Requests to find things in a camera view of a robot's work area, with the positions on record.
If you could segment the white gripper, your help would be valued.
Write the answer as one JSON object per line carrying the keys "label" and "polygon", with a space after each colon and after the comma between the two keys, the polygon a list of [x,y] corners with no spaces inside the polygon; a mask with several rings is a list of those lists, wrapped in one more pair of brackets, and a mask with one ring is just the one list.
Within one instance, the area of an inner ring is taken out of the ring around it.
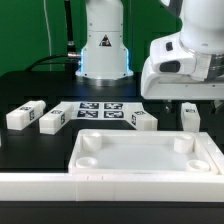
{"label": "white gripper", "polygon": [[224,74],[198,81],[190,75],[156,73],[147,58],[141,76],[141,96],[148,100],[224,100]]}

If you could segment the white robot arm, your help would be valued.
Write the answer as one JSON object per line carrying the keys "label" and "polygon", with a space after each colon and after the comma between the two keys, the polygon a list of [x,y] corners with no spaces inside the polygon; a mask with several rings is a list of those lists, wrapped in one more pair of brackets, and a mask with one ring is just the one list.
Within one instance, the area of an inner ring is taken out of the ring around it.
{"label": "white robot arm", "polygon": [[[224,99],[224,0],[159,0],[182,22],[179,32],[151,42],[141,75],[145,99]],[[87,43],[76,72],[111,85],[133,75],[123,44],[121,0],[86,0]]]}

